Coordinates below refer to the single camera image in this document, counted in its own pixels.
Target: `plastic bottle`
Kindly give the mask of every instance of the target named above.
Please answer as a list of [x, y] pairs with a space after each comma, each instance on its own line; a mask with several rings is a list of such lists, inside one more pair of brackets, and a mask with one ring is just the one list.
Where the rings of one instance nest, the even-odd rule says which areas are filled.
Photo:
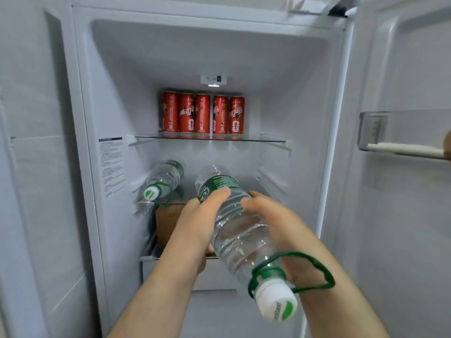
[[[276, 247], [265, 220], [241, 207], [241, 199], [250, 196], [224, 167], [207, 166], [196, 179], [200, 202], [222, 187], [229, 187], [231, 195], [216, 215], [211, 244], [229, 272], [247, 289], [252, 270], [276, 253]], [[285, 321], [292, 317], [298, 304], [286, 284], [279, 261], [268, 264], [257, 281], [252, 294], [262, 316], [269, 322]]]
[[184, 175], [183, 165], [175, 160], [166, 160], [152, 168], [144, 190], [144, 198], [155, 200], [175, 190]]

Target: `person's left arm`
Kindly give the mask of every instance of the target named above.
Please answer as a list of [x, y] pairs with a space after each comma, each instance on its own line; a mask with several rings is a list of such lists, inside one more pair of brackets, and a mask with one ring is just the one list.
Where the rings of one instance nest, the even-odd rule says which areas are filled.
[[216, 213], [229, 196], [225, 187], [202, 204], [198, 199], [186, 204], [155, 270], [121, 314], [109, 338], [180, 335], [191, 290], [205, 268]]

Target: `soda can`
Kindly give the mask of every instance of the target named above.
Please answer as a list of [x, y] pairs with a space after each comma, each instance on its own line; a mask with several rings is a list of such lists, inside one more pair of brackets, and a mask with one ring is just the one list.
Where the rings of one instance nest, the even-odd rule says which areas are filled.
[[230, 98], [229, 130], [231, 135], [243, 135], [245, 117], [245, 98]]
[[179, 98], [179, 129], [181, 133], [194, 133], [194, 96], [181, 94]]
[[179, 96], [175, 92], [163, 93], [163, 131], [179, 131]]
[[196, 133], [210, 134], [209, 95], [196, 95]]
[[227, 134], [227, 96], [213, 97], [213, 134]]

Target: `white drawer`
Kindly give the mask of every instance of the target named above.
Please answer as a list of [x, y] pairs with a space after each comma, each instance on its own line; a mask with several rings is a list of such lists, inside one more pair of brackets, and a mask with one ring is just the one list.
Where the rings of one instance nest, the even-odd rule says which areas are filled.
[[[143, 280], [147, 279], [154, 270], [158, 258], [153, 256], [141, 257], [143, 266]], [[194, 284], [193, 291], [208, 291], [222, 289], [237, 289], [237, 281], [229, 273], [227, 267], [217, 257], [207, 257], [206, 266]]]

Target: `bottle cap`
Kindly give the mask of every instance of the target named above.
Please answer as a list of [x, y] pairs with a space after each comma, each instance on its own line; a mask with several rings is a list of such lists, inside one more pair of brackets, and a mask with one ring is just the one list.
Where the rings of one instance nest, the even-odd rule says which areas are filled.
[[161, 195], [161, 187], [150, 184], [144, 191], [144, 198], [147, 200], [155, 200]]
[[286, 321], [296, 312], [298, 301], [282, 278], [269, 278], [257, 288], [255, 301], [267, 322]]

